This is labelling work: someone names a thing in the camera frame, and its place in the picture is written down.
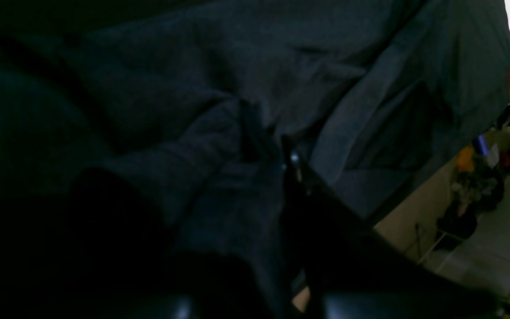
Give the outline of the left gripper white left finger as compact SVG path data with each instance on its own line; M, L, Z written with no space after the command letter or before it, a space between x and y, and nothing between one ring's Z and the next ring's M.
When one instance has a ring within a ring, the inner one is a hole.
M93 261L91 318L255 318L255 281L247 264L181 247L162 214L112 172L84 171L66 212Z

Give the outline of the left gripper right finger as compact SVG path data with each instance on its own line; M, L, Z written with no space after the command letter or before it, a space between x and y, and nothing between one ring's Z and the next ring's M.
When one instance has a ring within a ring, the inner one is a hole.
M487 319L499 304L411 262L348 208L282 137L285 227L310 290L305 319Z

